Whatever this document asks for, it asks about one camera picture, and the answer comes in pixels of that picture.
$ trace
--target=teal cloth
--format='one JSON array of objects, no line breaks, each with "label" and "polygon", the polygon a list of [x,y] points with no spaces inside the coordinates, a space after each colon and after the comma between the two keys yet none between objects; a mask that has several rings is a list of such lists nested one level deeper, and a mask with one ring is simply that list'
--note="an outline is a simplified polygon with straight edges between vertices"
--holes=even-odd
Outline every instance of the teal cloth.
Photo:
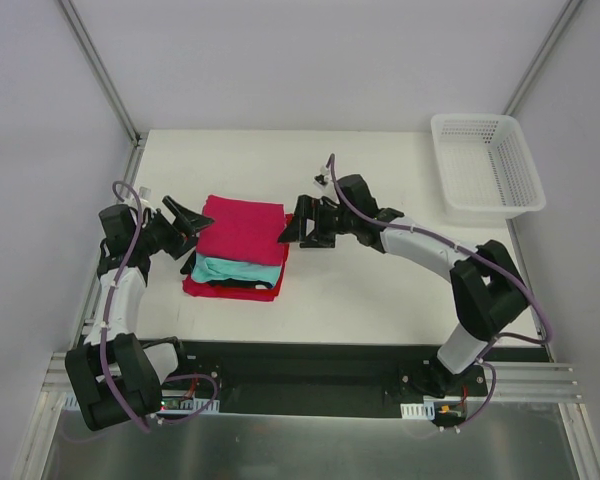
[{"label": "teal cloth", "polygon": [[196,265],[191,278],[198,283],[210,280],[242,280],[246,282],[278,283],[282,267],[270,267],[257,263],[236,262],[223,258],[206,257],[196,253]]}]

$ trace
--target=metal frame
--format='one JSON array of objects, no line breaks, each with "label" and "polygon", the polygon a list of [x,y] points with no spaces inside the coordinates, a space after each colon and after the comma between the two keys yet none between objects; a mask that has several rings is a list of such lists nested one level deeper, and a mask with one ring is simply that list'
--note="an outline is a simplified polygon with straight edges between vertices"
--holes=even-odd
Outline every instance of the metal frame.
[{"label": "metal frame", "polygon": [[[128,160],[124,180],[133,183],[144,151],[146,135],[141,135],[137,131],[72,0],[56,0],[56,3],[68,22],[92,73],[102,88],[103,94],[129,137],[132,152]],[[504,114],[515,116],[519,112],[548,59],[564,37],[568,27],[581,11],[584,3],[585,0],[566,1],[513,92],[504,109]],[[523,260],[524,257],[520,250],[515,223],[508,221],[507,226],[513,240],[520,273],[527,285],[531,287]],[[79,342],[85,326],[89,328],[89,320],[93,317],[98,297],[98,281],[94,275],[78,318],[79,327],[76,329],[74,345]],[[583,480],[600,479],[600,449],[592,434],[587,410],[583,404],[582,392],[573,367],[551,362],[492,362],[492,364],[496,367],[498,375],[492,401],[559,404],[580,478]],[[485,373],[486,380],[490,383],[491,374],[489,371]],[[64,354],[54,354],[14,470],[14,478],[32,480],[41,478],[50,453],[51,441],[60,411],[64,405],[66,394],[71,391],[71,385],[64,369]]]}]

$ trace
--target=pink cloth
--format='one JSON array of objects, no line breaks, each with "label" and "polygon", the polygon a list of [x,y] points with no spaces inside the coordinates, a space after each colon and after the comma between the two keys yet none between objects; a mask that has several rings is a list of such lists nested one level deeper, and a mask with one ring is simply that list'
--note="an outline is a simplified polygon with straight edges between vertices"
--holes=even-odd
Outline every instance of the pink cloth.
[{"label": "pink cloth", "polygon": [[210,195],[202,214],[214,220],[200,232],[198,252],[260,265],[280,266],[284,245],[278,236],[286,226],[284,207],[275,203],[245,202]]}]

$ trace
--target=plastic laundry basket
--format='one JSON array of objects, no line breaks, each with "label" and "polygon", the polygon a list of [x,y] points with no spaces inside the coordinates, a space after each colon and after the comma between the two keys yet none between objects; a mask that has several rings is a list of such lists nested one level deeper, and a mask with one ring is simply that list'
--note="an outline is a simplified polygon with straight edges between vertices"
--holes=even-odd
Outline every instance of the plastic laundry basket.
[{"label": "plastic laundry basket", "polygon": [[435,115],[431,131],[451,220],[493,223],[544,208],[542,184],[516,119]]}]

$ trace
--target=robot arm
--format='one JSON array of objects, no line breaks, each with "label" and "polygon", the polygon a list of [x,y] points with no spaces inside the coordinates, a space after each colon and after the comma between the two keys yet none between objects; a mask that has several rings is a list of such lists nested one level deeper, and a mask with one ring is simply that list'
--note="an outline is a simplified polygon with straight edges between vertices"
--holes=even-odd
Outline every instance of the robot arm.
[{"label": "robot arm", "polygon": [[[378,208],[360,175],[338,180],[339,190],[346,199],[368,217],[409,229],[378,226],[360,218],[340,201],[326,168],[315,177],[315,183],[323,189],[324,196],[321,199],[298,197],[294,218],[280,235],[279,242],[299,242],[301,248],[334,248],[336,235],[350,233],[362,245],[404,257],[450,282],[460,323],[436,355],[409,375],[409,385],[418,392],[444,397],[461,383],[489,342],[527,308],[526,298],[504,276],[466,253],[414,230],[417,224],[402,212]],[[314,222],[310,232],[307,231],[309,220]],[[462,245],[520,278],[501,243],[490,240],[479,246],[467,242]]]},{"label": "robot arm", "polygon": [[[146,207],[146,216],[140,219],[124,203],[100,212],[105,238],[101,243],[97,270],[101,295],[94,326],[83,344],[67,352],[65,358],[69,380],[85,423],[91,430],[115,425],[129,418],[103,381],[99,361],[103,328],[107,328],[107,363],[116,374],[114,382],[139,416],[160,409],[161,385],[186,359],[177,338],[166,338],[143,347],[133,332],[137,325],[140,300],[147,287],[150,257],[162,250],[174,259],[180,258],[196,245],[197,234],[213,221],[187,210],[168,196],[164,197],[163,203],[174,215],[173,223],[162,215],[160,209],[152,210],[146,199],[142,203]],[[127,266],[117,284],[113,285],[138,221],[142,222],[140,236]],[[115,291],[108,325],[105,325],[105,298],[112,287]]]}]

